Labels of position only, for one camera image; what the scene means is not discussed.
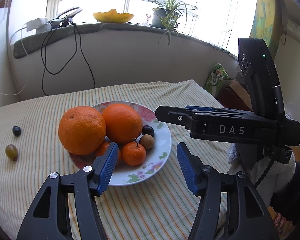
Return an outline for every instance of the painting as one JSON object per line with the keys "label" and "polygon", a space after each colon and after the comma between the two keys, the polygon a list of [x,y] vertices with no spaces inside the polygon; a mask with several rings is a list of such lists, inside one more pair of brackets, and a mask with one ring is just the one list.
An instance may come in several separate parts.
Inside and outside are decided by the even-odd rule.
{"label": "painting", "polygon": [[257,0],[251,38],[263,39],[274,59],[282,28],[282,11],[278,0]]}

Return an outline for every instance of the screw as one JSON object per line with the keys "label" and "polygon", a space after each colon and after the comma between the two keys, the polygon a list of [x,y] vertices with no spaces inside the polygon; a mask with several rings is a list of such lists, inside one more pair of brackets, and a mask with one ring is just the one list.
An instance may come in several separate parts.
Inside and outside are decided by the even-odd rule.
{"label": "screw", "polygon": [[210,165],[204,165],[203,170],[209,172],[212,170],[212,167]]}
{"label": "screw", "polygon": [[58,177],[58,173],[53,172],[53,173],[50,174],[49,177],[50,177],[51,179],[55,179],[56,177]]}
{"label": "screw", "polygon": [[238,173],[238,176],[239,176],[240,178],[245,178],[245,177],[246,177],[246,174],[245,174],[244,172],[240,171],[240,172]]}
{"label": "screw", "polygon": [[85,167],[83,168],[83,171],[84,171],[84,172],[92,171],[92,167],[91,167],[91,166],[85,166]]}

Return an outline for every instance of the cable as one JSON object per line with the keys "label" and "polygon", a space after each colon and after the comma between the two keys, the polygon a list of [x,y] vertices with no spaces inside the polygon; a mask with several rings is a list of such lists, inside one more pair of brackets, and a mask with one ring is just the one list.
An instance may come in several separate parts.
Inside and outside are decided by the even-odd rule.
{"label": "cable", "polygon": [[269,170],[271,169],[272,165],[274,163],[274,159],[271,159],[268,166],[266,167],[265,171],[261,174],[260,178],[257,180],[257,182],[254,184],[254,187],[257,188],[261,181],[265,178],[265,176],[268,174]]}
{"label": "cable", "polygon": [[[13,33],[13,35],[15,35],[18,31],[21,31],[21,33],[20,33],[21,44],[22,44],[23,49],[25,50],[26,57],[28,57],[28,53],[27,53],[26,48],[25,48],[25,46],[23,44],[23,41],[22,41],[22,30],[26,28],[26,27],[23,27],[23,26],[22,26],[21,29],[19,29],[15,33]],[[26,81],[25,85],[23,86],[23,88],[18,93],[16,93],[16,94],[5,94],[5,93],[1,93],[0,92],[0,95],[4,95],[4,96],[16,96],[16,95],[20,94],[23,91],[23,89],[26,87],[26,85],[27,85],[27,83],[29,81],[29,78],[30,78],[30,72],[29,72],[29,75],[28,75],[28,78],[27,78],[27,81]]]}
{"label": "cable", "polygon": [[94,80],[94,76],[93,76],[93,74],[92,74],[92,70],[91,70],[90,65],[89,65],[88,61],[86,60],[86,57],[84,56],[83,51],[82,51],[82,43],[81,43],[81,35],[80,35],[80,32],[79,32],[79,30],[78,30],[77,25],[75,25],[74,23],[73,23],[73,25],[74,25],[74,27],[77,29],[78,34],[79,34],[81,54],[82,54],[82,56],[83,56],[85,62],[87,63],[87,65],[88,65],[88,67],[89,67],[89,70],[90,70],[90,73],[91,73],[91,76],[92,76],[92,79],[93,79],[93,88],[96,88],[96,82],[95,82],[95,80]]}
{"label": "cable", "polygon": [[47,69],[47,66],[46,66],[46,63],[43,61],[43,56],[42,56],[42,47],[43,47],[43,43],[42,43],[42,46],[41,46],[41,60],[42,60],[42,62],[43,62],[43,65],[44,65],[44,68],[45,68],[45,70],[49,73],[49,74],[51,74],[51,75],[57,75],[57,74],[59,74],[61,71],[63,71],[63,69],[67,66],[67,64],[70,62],[70,60],[74,57],[74,55],[77,53],[77,50],[78,50],[78,43],[77,43],[77,38],[76,38],[76,35],[75,35],[75,27],[73,28],[74,29],[74,40],[75,40],[75,52],[74,52],[74,54],[72,55],[72,57],[67,61],[67,63],[58,71],[58,72],[56,72],[56,73],[53,73],[53,72],[50,72],[48,69]]}
{"label": "cable", "polygon": [[[58,28],[60,28],[60,27],[57,27],[56,29],[54,29],[53,33],[50,35],[50,37],[48,38],[47,42],[46,42],[45,45],[44,45],[45,40],[47,39],[47,37],[49,36],[49,34],[50,34],[51,31],[52,31],[52,29],[51,29],[51,30],[48,32],[48,34],[46,35],[46,37],[43,39],[43,42],[42,42],[42,44],[41,44],[41,60],[42,60],[42,63],[43,63],[43,65],[44,65],[44,70],[43,70],[43,75],[42,75],[42,82],[41,82],[41,88],[42,88],[43,93],[44,93],[46,96],[47,96],[47,94],[46,94],[46,92],[44,91],[44,88],[43,88],[43,81],[44,81],[45,71],[47,71],[47,72],[48,72],[49,74],[51,74],[51,75],[57,75],[57,74],[59,74],[59,73],[67,66],[67,64],[73,59],[73,57],[74,57],[75,54],[77,53],[77,50],[78,50],[78,43],[77,43],[77,37],[76,37],[76,31],[75,31],[75,30],[77,30],[77,32],[78,32],[78,34],[79,34],[80,51],[81,51],[81,54],[82,54],[82,56],[83,56],[85,62],[87,63],[87,65],[88,65],[88,67],[89,67],[89,70],[90,70],[90,73],[91,73],[91,76],[92,76],[92,79],[93,79],[93,85],[94,85],[94,88],[96,88],[96,82],[95,82],[95,79],[94,79],[94,76],[93,76],[91,67],[90,67],[90,65],[89,65],[89,63],[88,63],[88,61],[87,61],[87,59],[86,59],[86,57],[85,57],[85,55],[84,55],[84,53],[83,53],[83,51],[82,51],[82,41],[81,41],[81,34],[80,34],[80,32],[79,32],[79,29],[78,29],[78,27],[76,26],[75,23],[70,22],[70,24],[72,24],[72,25],[74,26],[75,52],[74,52],[74,54],[71,56],[71,58],[66,62],[66,64],[65,64],[58,72],[53,73],[53,72],[49,71],[49,70],[47,69],[46,63],[47,63],[47,45],[48,45],[48,43],[49,43],[50,38],[51,38],[52,35],[55,33],[56,29],[58,29]],[[43,60],[43,55],[42,55],[42,49],[43,49],[43,46],[44,46],[44,52],[45,52],[45,54],[44,54],[44,60]]]}
{"label": "cable", "polygon": [[287,36],[287,32],[283,32],[283,33],[281,33],[280,40],[281,40],[281,43],[282,43],[282,45],[286,45],[286,42],[287,42],[287,38],[286,38],[286,36]]}
{"label": "cable", "polygon": [[225,226],[225,223],[223,223],[221,226],[218,227],[217,231],[214,233],[214,238],[213,239],[215,239],[217,237],[217,235],[221,232],[221,230],[223,229],[224,226]]}
{"label": "cable", "polygon": [[44,70],[43,70],[43,75],[42,75],[42,80],[41,80],[41,88],[42,88],[42,92],[47,96],[47,93],[44,91],[44,88],[43,88],[43,79],[44,79],[44,74],[46,72],[46,62],[47,62],[47,51],[46,51],[46,48],[47,48],[47,44],[50,40],[50,38],[52,37],[52,35],[55,33],[56,29],[54,29],[53,33],[51,34],[51,36],[48,38],[47,42],[46,42],[46,46],[45,46],[45,54],[44,54],[44,61],[43,61],[43,57],[42,57],[42,47],[43,47],[43,44],[46,40],[46,38],[49,36],[49,34],[51,33],[52,29],[48,32],[48,34],[46,35],[46,37],[43,39],[43,42],[42,42],[42,45],[41,45],[41,59],[42,59],[42,62],[43,62],[43,65],[44,65]]}
{"label": "cable", "polygon": [[17,30],[15,33],[12,34],[12,36],[11,36],[11,38],[10,38],[10,40],[9,40],[9,46],[10,46],[10,44],[11,44],[11,40],[12,40],[13,36],[14,36],[17,32],[19,32],[19,31],[21,31],[21,30],[23,30],[23,29],[25,29],[25,28],[26,28],[26,27],[23,27],[23,28]]}

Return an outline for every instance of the glove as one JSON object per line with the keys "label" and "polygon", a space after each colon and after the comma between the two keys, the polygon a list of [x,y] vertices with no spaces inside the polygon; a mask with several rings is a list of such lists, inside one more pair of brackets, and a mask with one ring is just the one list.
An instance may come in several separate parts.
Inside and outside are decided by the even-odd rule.
{"label": "glove", "polygon": [[[243,171],[247,174],[253,184],[257,182],[270,162],[269,158],[264,157],[258,161],[252,169],[245,168],[234,143],[231,144],[227,155],[228,163],[231,164],[228,174],[234,175],[238,171]],[[295,173],[295,169],[296,162],[293,153],[288,164],[282,164],[276,161],[274,162],[265,178],[257,187],[257,191],[267,207],[270,204],[273,193],[279,192],[291,181],[293,174]]]}

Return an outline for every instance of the windowsill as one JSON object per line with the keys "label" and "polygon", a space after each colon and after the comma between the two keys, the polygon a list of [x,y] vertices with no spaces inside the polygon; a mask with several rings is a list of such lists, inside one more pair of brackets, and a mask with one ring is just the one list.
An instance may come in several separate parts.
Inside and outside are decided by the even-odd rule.
{"label": "windowsill", "polygon": [[[114,23],[85,23],[85,24],[77,24],[78,30],[80,31],[80,34],[87,34],[87,33],[94,33],[98,32],[101,29],[105,28],[107,30],[114,30],[114,31],[142,31],[142,32],[151,32],[151,33],[162,33],[164,34],[166,32],[165,29],[160,28],[154,28],[150,26],[142,26],[138,24],[132,24],[132,23],[126,23],[126,24],[114,24]],[[55,43],[56,41],[60,41],[66,37],[69,37],[73,35],[73,27],[67,26],[63,28],[59,28],[55,30],[53,36],[49,40],[49,44]],[[25,49],[28,54],[31,54],[33,52],[36,52],[41,48],[42,42],[44,38],[46,37],[47,32],[39,33],[35,35],[28,36],[26,38],[23,38],[23,44],[25,46]],[[229,51],[206,41],[202,41],[198,38],[195,38],[193,36],[178,33],[178,37],[180,38],[186,38],[201,44],[204,44],[206,46],[212,46],[215,49],[221,50],[225,53],[228,53],[229,56],[233,57],[234,59],[238,60],[238,57],[230,53]],[[14,58],[23,58],[26,56],[26,53],[22,47],[21,40],[16,41],[14,44],[13,49],[13,56]]]}

